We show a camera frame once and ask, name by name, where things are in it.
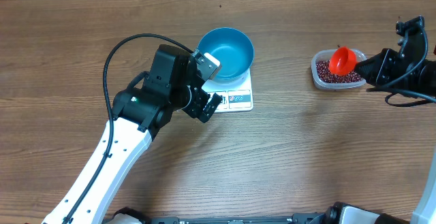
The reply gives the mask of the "red scoop with blue handle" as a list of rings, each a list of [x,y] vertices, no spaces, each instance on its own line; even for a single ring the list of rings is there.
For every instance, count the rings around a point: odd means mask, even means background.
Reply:
[[[357,64],[357,57],[353,50],[343,46],[338,48],[329,61],[330,73],[346,76],[351,73]]]

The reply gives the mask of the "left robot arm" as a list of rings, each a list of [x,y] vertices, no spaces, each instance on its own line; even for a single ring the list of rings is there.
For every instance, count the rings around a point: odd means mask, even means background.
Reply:
[[[207,52],[162,44],[150,71],[117,93],[95,151],[71,189],[43,222],[101,223],[126,175],[173,112],[207,122],[221,103],[203,90],[221,69]]]

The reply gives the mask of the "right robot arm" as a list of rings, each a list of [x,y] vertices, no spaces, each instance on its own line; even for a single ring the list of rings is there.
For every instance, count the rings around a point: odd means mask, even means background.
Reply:
[[[395,95],[416,99],[410,103],[395,103],[394,107],[435,103],[435,62],[426,59],[429,43],[424,18],[418,16],[407,22],[397,22],[396,34],[401,37],[398,51],[385,48],[374,57],[356,64],[354,71],[372,86],[368,92],[387,92],[386,103]],[[346,204],[331,208],[324,220],[339,224],[406,223],[406,220],[386,213]]]

